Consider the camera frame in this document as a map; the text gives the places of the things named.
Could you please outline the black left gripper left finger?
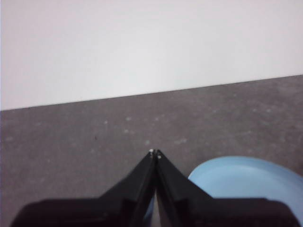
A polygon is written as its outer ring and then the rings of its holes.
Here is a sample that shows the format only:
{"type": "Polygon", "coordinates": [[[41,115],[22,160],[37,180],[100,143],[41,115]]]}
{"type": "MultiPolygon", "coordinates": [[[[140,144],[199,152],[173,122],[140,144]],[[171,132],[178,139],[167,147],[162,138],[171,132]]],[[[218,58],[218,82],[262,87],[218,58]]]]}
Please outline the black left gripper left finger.
{"type": "Polygon", "coordinates": [[[94,198],[47,199],[25,205],[13,227],[149,227],[155,193],[155,150],[94,198]]]}

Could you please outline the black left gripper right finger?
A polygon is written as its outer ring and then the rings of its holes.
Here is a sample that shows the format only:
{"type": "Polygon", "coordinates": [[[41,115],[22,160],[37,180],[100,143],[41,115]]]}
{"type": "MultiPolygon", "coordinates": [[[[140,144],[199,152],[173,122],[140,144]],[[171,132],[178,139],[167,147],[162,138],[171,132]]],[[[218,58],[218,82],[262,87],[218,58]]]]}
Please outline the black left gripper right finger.
{"type": "Polygon", "coordinates": [[[155,151],[160,222],[166,227],[298,227],[290,208],[265,198],[214,198],[155,151]]]}

